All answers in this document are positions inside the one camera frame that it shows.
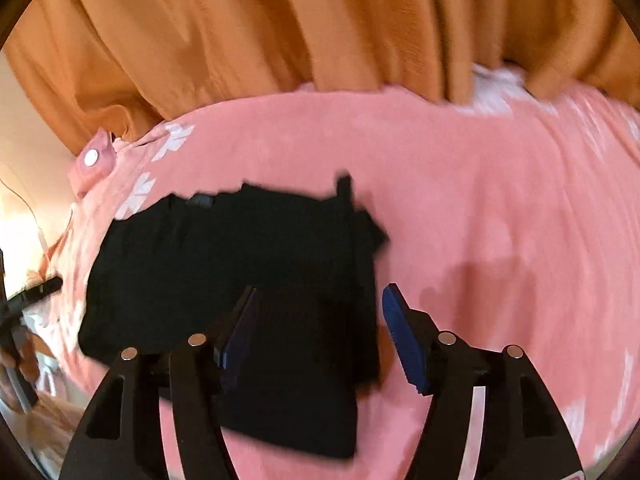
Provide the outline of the black knit sweater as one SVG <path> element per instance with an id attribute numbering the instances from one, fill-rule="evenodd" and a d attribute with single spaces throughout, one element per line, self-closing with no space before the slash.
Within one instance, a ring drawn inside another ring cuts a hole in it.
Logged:
<path id="1" fill-rule="evenodd" d="M 106 365 L 129 347 L 174 350 L 220 327 L 255 289 L 255 325 L 218 403 L 222 426 L 348 460 L 357 392 L 380 377 L 374 259 L 386 240 L 346 174 L 321 198 L 251 184 L 167 195 L 108 228 L 79 348 Z"/>

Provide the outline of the pink floral bed blanket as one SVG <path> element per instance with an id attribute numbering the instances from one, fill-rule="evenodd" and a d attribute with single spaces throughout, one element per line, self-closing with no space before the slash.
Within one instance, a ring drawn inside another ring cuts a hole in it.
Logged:
<path id="1" fill-rule="evenodd" d="M 103 367 L 77 333 L 108 225 L 176 193 L 243 182 L 322 195 L 347 171 L 390 244 L 378 280 L 469 344 L 518 344 L 591 466 L 639 417 L 639 114 L 575 84 L 554 101 L 507 70 L 476 76 L 469 106 L 399 88 L 218 103 L 116 146 L 75 207 L 51 266 L 63 291 L 37 323 L 66 375 Z"/>

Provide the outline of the pink pouch with white button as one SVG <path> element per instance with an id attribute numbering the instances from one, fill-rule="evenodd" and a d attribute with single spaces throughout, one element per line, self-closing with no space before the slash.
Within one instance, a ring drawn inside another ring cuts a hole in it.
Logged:
<path id="1" fill-rule="evenodd" d="M 84 198 L 115 166 L 116 152 L 111 133 L 99 128 L 68 170 L 68 180 L 74 195 Z"/>

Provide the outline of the orange curtain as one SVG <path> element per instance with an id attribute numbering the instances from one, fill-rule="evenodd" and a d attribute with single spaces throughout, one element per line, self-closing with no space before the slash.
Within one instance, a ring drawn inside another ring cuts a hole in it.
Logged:
<path id="1" fill-rule="evenodd" d="M 398 84 L 469 102 L 505 62 L 551 99 L 572 80 L 639 102 L 639 45 L 612 0 L 32 0 L 4 53 L 72 152 L 220 101 Z"/>

